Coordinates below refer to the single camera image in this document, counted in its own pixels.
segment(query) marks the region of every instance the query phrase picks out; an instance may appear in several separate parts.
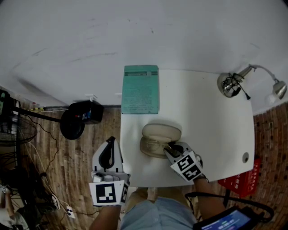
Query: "black box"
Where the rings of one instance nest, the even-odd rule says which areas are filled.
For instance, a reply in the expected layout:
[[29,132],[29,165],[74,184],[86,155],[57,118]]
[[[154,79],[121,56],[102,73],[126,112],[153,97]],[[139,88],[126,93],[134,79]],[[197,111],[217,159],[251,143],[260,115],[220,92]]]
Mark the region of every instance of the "black box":
[[98,124],[102,120],[104,107],[95,101],[84,101],[71,104],[68,110],[85,124]]

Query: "teal book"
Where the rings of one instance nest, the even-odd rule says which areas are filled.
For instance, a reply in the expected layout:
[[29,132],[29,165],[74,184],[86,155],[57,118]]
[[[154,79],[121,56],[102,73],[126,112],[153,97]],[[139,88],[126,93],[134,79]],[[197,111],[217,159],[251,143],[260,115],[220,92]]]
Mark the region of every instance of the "teal book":
[[125,66],[121,113],[159,112],[158,66]]

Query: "wall outlet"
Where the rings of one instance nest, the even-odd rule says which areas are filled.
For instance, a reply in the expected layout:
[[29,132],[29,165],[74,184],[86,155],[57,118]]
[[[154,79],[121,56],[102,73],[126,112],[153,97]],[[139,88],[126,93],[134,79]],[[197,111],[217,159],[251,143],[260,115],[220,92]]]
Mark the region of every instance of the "wall outlet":
[[114,94],[117,98],[122,98],[122,93],[115,93]]
[[72,211],[73,211],[72,207],[70,207],[70,206],[67,206],[67,210],[66,210],[66,212],[67,212],[68,216],[69,216],[70,218],[73,218],[73,219],[75,219],[75,215],[74,215],[74,213],[73,213],[73,212],[71,212],[70,210],[72,210]]
[[97,101],[97,97],[94,94],[85,94],[90,101]]

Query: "beige pouch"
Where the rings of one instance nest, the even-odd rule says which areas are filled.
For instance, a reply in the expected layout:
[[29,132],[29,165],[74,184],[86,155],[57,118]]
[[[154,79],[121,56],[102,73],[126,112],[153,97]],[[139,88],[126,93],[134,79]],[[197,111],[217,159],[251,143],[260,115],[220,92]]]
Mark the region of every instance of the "beige pouch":
[[152,157],[167,158],[164,148],[169,142],[176,142],[181,138],[181,131],[165,124],[147,124],[142,129],[140,150]]

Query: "wooden floor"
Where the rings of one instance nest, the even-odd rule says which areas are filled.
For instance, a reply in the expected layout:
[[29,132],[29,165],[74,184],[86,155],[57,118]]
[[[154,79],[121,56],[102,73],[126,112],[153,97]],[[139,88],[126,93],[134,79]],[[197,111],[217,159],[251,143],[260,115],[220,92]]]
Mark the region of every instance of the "wooden floor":
[[[42,114],[56,118],[60,118],[62,113],[42,112]],[[98,211],[98,208],[92,205],[89,190],[92,156],[110,136],[114,136],[119,140],[120,109],[105,109],[102,122],[95,125],[86,125],[81,137],[74,141],[63,137],[58,123],[37,118],[32,119],[41,124],[45,130],[51,132],[52,136],[58,140],[59,151],[55,156],[55,160],[50,164],[47,175],[52,190],[61,199],[61,204],[64,207],[69,204],[75,212],[91,214]],[[26,144],[27,149],[25,146],[23,147],[23,154],[30,154],[36,168],[41,173],[46,170],[58,147],[49,133],[44,132],[39,125],[36,126],[38,134],[31,143],[38,150],[40,157],[29,143]],[[47,225],[48,229],[88,229],[97,213],[91,216],[77,213],[75,215],[76,219],[69,218],[65,215],[64,209],[61,209],[46,215],[44,220],[51,222]]]

